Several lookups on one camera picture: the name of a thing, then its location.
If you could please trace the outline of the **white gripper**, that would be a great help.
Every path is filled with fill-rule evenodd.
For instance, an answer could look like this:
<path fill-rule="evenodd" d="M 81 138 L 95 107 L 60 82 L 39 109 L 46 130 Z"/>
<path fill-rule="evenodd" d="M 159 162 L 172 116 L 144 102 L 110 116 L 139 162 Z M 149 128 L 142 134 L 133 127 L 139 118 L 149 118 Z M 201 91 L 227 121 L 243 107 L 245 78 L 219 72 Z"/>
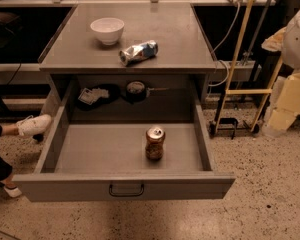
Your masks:
<path fill-rule="evenodd" d="M 262 133 L 269 137 L 284 134 L 300 115 L 300 70 L 276 80 L 266 109 Z"/>

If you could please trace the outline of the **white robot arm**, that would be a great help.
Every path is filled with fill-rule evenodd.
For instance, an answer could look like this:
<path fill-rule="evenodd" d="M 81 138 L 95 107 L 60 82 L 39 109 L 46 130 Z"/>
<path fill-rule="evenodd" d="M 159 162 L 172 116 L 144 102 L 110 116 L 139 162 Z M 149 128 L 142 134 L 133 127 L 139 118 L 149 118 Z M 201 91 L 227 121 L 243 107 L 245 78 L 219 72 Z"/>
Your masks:
<path fill-rule="evenodd" d="M 274 83 L 262 126 L 264 135 L 278 137 L 300 115 L 300 10 L 284 30 L 266 39 L 262 48 L 280 51 L 283 63 L 293 69 L 287 78 L 279 76 Z"/>

